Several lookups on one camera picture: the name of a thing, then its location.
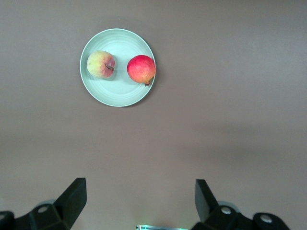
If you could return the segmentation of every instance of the silver bolt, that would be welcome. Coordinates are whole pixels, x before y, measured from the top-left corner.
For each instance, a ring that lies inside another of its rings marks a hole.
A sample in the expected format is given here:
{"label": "silver bolt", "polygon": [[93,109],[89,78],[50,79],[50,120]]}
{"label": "silver bolt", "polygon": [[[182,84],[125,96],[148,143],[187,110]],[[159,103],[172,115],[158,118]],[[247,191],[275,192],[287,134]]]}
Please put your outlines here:
{"label": "silver bolt", "polygon": [[48,209],[48,206],[42,206],[42,207],[40,207],[39,209],[38,209],[38,213],[43,213],[43,212],[45,212],[46,210]]}
{"label": "silver bolt", "polygon": [[273,220],[271,219],[271,217],[269,217],[268,215],[261,215],[260,216],[260,219],[263,221],[263,222],[266,222],[266,223],[272,223]]}
{"label": "silver bolt", "polygon": [[231,210],[230,210],[230,208],[228,208],[228,207],[222,207],[222,208],[221,208],[221,211],[222,211],[224,214],[226,214],[226,215],[231,214]]}

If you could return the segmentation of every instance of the gray surface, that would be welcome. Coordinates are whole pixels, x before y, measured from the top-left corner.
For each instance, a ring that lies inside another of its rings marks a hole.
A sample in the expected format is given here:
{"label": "gray surface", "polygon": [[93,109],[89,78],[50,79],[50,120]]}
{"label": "gray surface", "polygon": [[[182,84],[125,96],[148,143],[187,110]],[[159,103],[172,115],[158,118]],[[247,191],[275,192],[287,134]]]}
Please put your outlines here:
{"label": "gray surface", "polygon": [[[307,2],[0,2],[0,210],[20,216],[86,177],[73,230],[191,228],[195,179],[247,217],[307,226]],[[140,103],[95,100],[96,33],[131,30],[157,63]]]}

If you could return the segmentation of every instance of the fruit stem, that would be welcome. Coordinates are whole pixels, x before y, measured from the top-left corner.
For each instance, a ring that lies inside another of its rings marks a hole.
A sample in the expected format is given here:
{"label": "fruit stem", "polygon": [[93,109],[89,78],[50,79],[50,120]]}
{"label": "fruit stem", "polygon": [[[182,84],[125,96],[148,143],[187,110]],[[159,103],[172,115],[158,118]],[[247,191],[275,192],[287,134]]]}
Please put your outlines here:
{"label": "fruit stem", "polygon": [[114,68],[113,68],[112,66],[109,66],[109,65],[106,64],[106,67],[107,67],[108,69],[114,71]]}

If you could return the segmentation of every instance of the round plate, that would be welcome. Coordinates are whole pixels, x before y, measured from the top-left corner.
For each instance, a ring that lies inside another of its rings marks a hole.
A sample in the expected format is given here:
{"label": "round plate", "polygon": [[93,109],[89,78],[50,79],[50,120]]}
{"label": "round plate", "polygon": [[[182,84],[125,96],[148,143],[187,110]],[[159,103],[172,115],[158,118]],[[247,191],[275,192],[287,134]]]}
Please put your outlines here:
{"label": "round plate", "polygon": [[[86,67],[87,59],[96,50],[104,50],[113,55],[115,71],[108,79],[93,77]],[[115,107],[124,107],[140,101],[151,89],[155,77],[149,86],[130,79],[127,64],[137,55],[154,55],[147,43],[137,34],[124,29],[104,30],[86,44],[80,59],[80,73],[88,92],[98,101]]]}

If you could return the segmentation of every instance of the plate of fruit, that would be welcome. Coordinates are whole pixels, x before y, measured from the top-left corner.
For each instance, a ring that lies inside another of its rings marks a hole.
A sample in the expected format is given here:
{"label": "plate of fruit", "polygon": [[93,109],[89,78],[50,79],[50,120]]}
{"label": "plate of fruit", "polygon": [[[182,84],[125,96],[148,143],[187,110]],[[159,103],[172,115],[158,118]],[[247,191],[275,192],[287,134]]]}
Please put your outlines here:
{"label": "plate of fruit", "polygon": [[80,74],[88,92],[106,105],[124,107],[143,99],[155,79],[154,55],[137,34],[108,29],[83,49]]}

